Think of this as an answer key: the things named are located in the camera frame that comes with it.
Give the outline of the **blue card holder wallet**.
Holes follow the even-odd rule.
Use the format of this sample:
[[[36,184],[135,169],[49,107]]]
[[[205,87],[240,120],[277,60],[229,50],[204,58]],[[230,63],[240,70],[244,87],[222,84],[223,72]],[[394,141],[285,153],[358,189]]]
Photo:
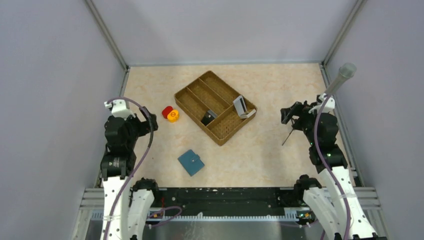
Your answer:
[[[198,173],[205,166],[200,156],[191,149],[183,153],[177,159],[191,177]]]

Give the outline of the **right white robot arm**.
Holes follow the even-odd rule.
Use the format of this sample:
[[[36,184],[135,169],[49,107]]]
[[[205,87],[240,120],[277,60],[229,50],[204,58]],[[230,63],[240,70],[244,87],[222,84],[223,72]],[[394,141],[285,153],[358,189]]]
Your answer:
[[[293,187],[293,200],[307,206],[329,240],[385,240],[368,220],[351,182],[348,162],[336,144],[338,119],[318,113],[317,103],[295,102],[282,108],[281,123],[291,123],[309,142],[309,159],[320,179],[304,174]]]

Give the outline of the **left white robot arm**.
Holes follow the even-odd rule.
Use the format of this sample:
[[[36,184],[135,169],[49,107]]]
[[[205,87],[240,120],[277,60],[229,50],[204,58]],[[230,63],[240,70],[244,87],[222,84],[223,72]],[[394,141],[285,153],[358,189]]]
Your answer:
[[[145,121],[136,114],[127,118],[111,115],[105,125],[106,153],[101,163],[101,183],[104,191],[102,240],[128,240],[130,208],[129,182],[138,168],[135,146],[139,137],[153,134],[158,129],[155,114],[141,107]]]

